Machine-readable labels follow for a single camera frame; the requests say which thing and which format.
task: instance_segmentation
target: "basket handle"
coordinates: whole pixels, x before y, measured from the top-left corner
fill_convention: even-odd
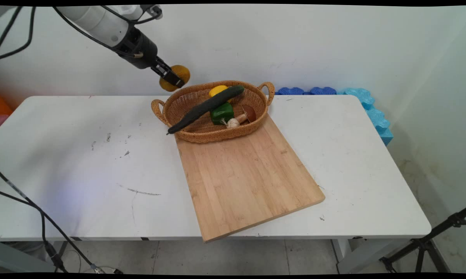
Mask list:
[[[257,88],[262,91],[262,88],[264,86],[267,87],[267,89],[269,90],[269,99],[267,100],[267,106],[269,106],[270,103],[272,103],[272,100],[274,99],[275,89],[274,89],[274,85],[270,82],[262,83]]]
[[[155,114],[155,116],[157,116],[157,118],[159,118],[165,125],[167,125],[166,119],[164,118],[162,113],[160,113],[159,104],[164,106],[164,102],[162,102],[161,100],[158,100],[158,99],[153,100],[151,103],[152,111]]]

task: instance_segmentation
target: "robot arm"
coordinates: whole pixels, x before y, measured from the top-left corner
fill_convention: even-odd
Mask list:
[[[173,90],[181,88],[188,82],[189,74],[179,77],[173,72],[171,67],[157,56],[157,46],[135,26],[135,22],[144,11],[155,19],[162,18],[162,10],[158,5],[122,5],[113,7],[112,11],[102,6],[54,8],[65,20],[68,18],[76,23],[94,39],[109,46],[135,67],[139,69],[150,67],[164,81],[173,85]]]

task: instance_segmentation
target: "cucumber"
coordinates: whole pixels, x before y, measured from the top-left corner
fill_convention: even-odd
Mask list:
[[[174,134],[181,131],[181,129],[192,124],[199,117],[206,112],[211,111],[220,105],[227,102],[229,99],[236,97],[245,91],[245,87],[241,85],[231,86],[227,90],[223,90],[214,97],[206,100],[205,102],[194,106],[176,125],[167,130],[167,134]]]

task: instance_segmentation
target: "white table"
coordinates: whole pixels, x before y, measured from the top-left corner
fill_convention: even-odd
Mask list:
[[[201,237],[174,136],[150,109],[156,98],[167,96],[30,97],[0,127],[0,171],[68,236]],[[343,273],[431,231],[356,97],[276,96],[268,112],[326,198],[230,238],[337,239]],[[1,179],[0,190],[19,198]],[[0,196],[0,241],[37,241],[40,228],[35,209]],[[53,226],[46,237],[63,240]],[[353,237],[377,240],[351,252]]]

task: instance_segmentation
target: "garlic bulb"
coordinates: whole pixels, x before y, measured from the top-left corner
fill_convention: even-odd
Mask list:
[[[240,126],[240,122],[236,118],[231,118],[228,121],[228,128],[234,128]]]
[[[231,118],[230,120],[228,120],[228,123],[226,123],[226,121],[223,118],[221,119],[221,122],[222,124],[226,125],[228,129],[240,126],[240,122],[238,122],[236,118]]]

